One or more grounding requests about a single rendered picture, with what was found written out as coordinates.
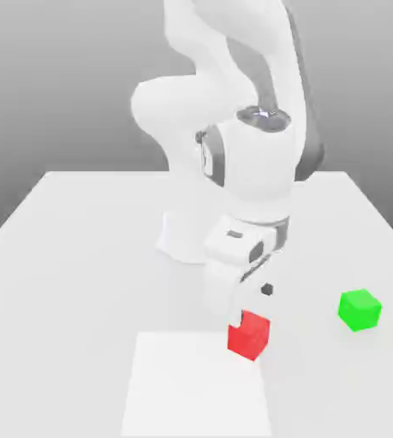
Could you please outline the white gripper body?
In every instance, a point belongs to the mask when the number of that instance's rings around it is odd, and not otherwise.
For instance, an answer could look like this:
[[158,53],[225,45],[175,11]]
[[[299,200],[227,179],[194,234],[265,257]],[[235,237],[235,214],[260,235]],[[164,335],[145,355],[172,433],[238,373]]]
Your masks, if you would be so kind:
[[208,259],[203,270],[204,301],[216,314],[239,312],[248,296],[270,278],[271,255],[248,265],[233,265]]

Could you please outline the small green cube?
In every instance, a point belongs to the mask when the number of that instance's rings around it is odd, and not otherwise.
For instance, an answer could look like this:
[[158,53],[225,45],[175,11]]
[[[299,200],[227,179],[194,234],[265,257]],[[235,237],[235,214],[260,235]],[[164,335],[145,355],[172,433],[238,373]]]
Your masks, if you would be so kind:
[[341,294],[338,316],[354,332],[378,326],[382,304],[366,289]]

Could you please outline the small red cube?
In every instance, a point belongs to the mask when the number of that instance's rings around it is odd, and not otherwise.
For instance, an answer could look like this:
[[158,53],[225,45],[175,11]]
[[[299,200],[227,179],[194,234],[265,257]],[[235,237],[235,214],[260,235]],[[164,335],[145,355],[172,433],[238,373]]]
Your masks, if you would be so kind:
[[265,317],[243,311],[238,327],[229,325],[227,347],[251,361],[265,350],[270,336],[271,321]]

